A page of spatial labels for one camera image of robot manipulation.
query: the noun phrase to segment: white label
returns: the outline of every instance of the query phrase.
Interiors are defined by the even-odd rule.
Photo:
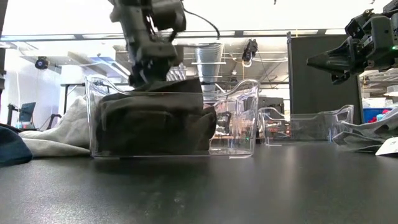
[[[390,138],[377,151],[376,155],[398,153],[398,138]]]

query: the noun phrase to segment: dark blue fabric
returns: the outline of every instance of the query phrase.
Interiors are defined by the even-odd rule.
[[[32,157],[31,151],[17,133],[0,126],[0,167],[23,164],[32,160]]]

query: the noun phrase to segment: black wall panel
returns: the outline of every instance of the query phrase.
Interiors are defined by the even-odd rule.
[[[0,91],[4,89],[4,59],[6,58],[6,49],[0,49]]]
[[[319,113],[354,105],[354,123],[362,123],[362,100],[357,77],[332,85],[330,74],[306,64],[307,58],[338,47],[345,35],[293,37],[288,41],[290,112]]]
[[[8,0],[0,0],[0,35],[2,34],[2,27],[4,25],[4,18],[6,16]]]

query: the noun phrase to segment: white cloth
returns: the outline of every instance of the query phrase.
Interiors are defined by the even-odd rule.
[[[89,155],[86,100],[78,97],[52,129],[19,134],[33,157]]]

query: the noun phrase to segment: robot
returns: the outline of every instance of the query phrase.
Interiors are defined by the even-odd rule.
[[[333,84],[347,81],[365,70],[398,67],[398,0],[383,13],[365,10],[345,27],[348,38],[337,48],[307,59],[307,65],[331,73]]]
[[[186,29],[181,0],[109,0],[114,9],[112,22],[120,22],[133,61],[129,84],[135,88],[146,83],[166,81],[167,72],[183,60],[182,49],[172,41]],[[168,37],[159,31],[172,29]]]

